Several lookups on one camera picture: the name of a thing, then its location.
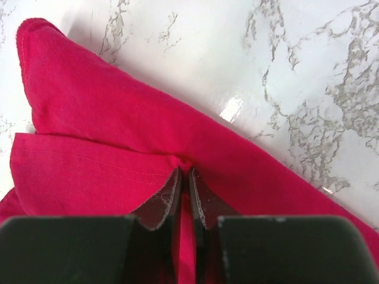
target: fabric fold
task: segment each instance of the fabric fold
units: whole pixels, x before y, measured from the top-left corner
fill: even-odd
[[[129,214],[176,167],[174,156],[41,134],[17,134],[11,153],[16,193],[28,215]]]

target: folded fabric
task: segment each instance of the folded fabric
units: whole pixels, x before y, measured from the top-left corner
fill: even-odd
[[[351,220],[379,265],[374,230],[250,141],[136,81],[44,19],[21,25],[17,48],[37,134],[16,136],[15,189],[0,203],[0,221],[22,214],[128,214],[173,168],[186,173],[194,166],[241,214]],[[194,282],[188,202],[184,195],[179,283]]]

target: marble surface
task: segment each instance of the marble surface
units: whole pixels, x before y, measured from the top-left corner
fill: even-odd
[[[14,133],[33,132],[15,49],[30,17],[250,139],[378,229],[378,1],[0,0],[0,198]]]

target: red fabric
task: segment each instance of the red fabric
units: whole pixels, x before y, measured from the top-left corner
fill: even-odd
[[[374,230],[251,142],[107,64],[46,20],[25,21],[17,48],[37,134],[16,135],[15,189],[0,204],[0,221],[21,214],[127,214],[174,167],[195,166],[242,214],[350,219],[379,265]],[[179,283],[194,283],[188,198],[183,202]]]

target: stitching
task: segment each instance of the stitching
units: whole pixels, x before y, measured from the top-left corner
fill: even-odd
[[[30,157],[30,156],[14,156],[15,158],[29,158],[29,159],[34,159],[34,157]],[[54,159],[52,157],[49,157],[50,160],[54,160],[54,161],[58,161],[58,162],[65,162],[65,161],[62,161],[62,160],[59,160],[59,159]],[[121,176],[121,175],[118,175],[116,173],[110,173],[110,172],[106,172],[104,170],[100,170],[100,169],[97,169],[96,167],[89,167],[87,165],[82,165],[82,164],[79,164],[79,163],[74,163],[72,162],[72,164],[75,164],[77,166],[86,166],[90,169],[93,169],[93,170],[98,170],[99,172],[102,172],[102,173],[106,173],[106,174],[109,174],[109,175],[113,175],[113,176],[118,176],[120,178],[123,178],[123,179],[128,179],[128,180],[132,180],[134,182],[140,182],[140,183],[145,183],[147,185],[160,185],[160,183],[156,183],[156,182],[144,182],[142,180],[137,180],[137,179],[131,179],[129,177],[126,177],[126,176]]]
[[[23,34],[23,39],[21,40],[21,51],[23,53],[23,65],[24,65],[24,70],[25,70],[25,73],[27,73],[27,68],[26,68],[26,62],[25,62],[25,46],[24,46],[24,40],[25,40],[25,36],[26,34],[29,33],[29,30],[36,24],[39,24],[40,22],[39,21],[35,21],[33,22],[31,25],[29,25],[28,27],[25,27],[25,30],[24,30],[24,34]]]
[[[80,155],[76,155],[76,154],[70,154],[70,153],[65,153],[65,152],[60,152],[60,151],[35,150],[35,149],[16,149],[16,151],[35,151],[35,152],[49,152],[49,153],[64,154],[64,155],[68,155],[68,156],[73,156],[73,157],[78,157],[78,158],[90,160],[90,161],[93,161],[93,162],[104,164],[106,166],[111,166],[111,167],[114,167],[116,169],[127,170],[128,172],[131,172],[131,173],[139,173],[141,175],[149,175],[149,176],[167,176],[168,175],[168,173],[167,174],[163,174],[163,173],[143,173],[143,172],[138,172],[136,170],[126,169],[125,167],[119,167],[119,166],[116,166],[114,164],[105,163],[105,162],[102,162],[102,161],[99,161],[99,160],[95,160],[95,159],[92,159],[92,158],[89,158],[89,157],[84,157],[84,156],[80,156]]]

